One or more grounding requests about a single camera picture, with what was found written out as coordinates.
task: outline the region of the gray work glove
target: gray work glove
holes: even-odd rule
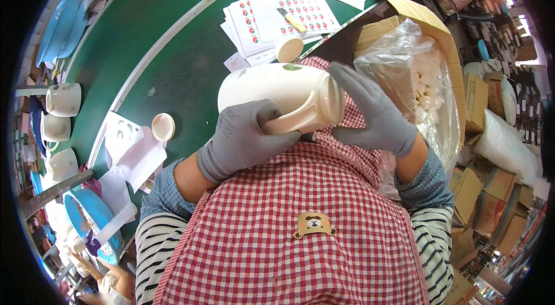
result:
[[[208,180],[220,183],[236,171],[264,164],[287,151],[301,137],[300,132],[266,135],[260,129],[281,115],[269,99],[226,107],[218,117],[214,136],[197,152],[200,171]]]
[[[331,63],[328,72],[355,101],[366,121],[363,129],[334,128],[335,138],[367,150],[389,150],[396,157],[408,155],[416,140],[416,126],[403,118],[380,86],[340,63]]]

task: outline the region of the blue plastic basin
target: blue plastic basin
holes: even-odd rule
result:
[[[84,0],[61,0],[52,14],[40,42],[37,67],[42,62],[54,61],[71,55],[79,44],[85,27]]]
[[[102,201],[102,199],[89,189],[69,190],[64,194],[64,206],[69,216],[69,220],[73,228],[77,231],[80,238],[87,235],[87,231],[81,229],[80,223],[83,222],[77,205],[81,205],[81,209],[93,223],[102,229],[110,222],[114,215],[110,208]],[[98,257],[111,265],[116,265],[119,262],[119,256],[123,253],[124,243],[121,237],[121,232],[118,231],[114,236],[108,239],[108,246],[112,249],[111,256],[105,256],[98,250]]]

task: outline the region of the red gingham apron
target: red gingham apron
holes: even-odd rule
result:
[[[365,125],[348,96],[341,125]],[[345,146],[330,131],[207,191],[154,304],[428,304],[408,213],[378,192],[381,152]],[[295,239],[307,211],[326,214],[335,236]]]

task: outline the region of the sticker sheet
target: sticker sheet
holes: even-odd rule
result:
[[[331,33],[340,25],[325,0],[249,0],[247,15],[256,18],[257,39],[274,43],[283,37],[298,36],[302,39],[317,34]],[[283,8],[301,21],[306,32],[298,31],[277,11]]]

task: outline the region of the white mug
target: white mug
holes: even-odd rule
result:
[[[50,156],[45,162],[46,171],[52,174],[52,180],[55,183],[79,174],[79,166],[77,164],[77,156],[73,149],[65,149]]]
[[[270,63],[229,74],[220,86],[218,111],[266,98],[283,114],[262,126],[266,134],[294,130],[304,134],[343,119],[345,94],[329,73],[291,63]]]
[[[76,83],[53,85],[46,91],[46,111],[59,117],[73,117],[81,107],[81,86]]]

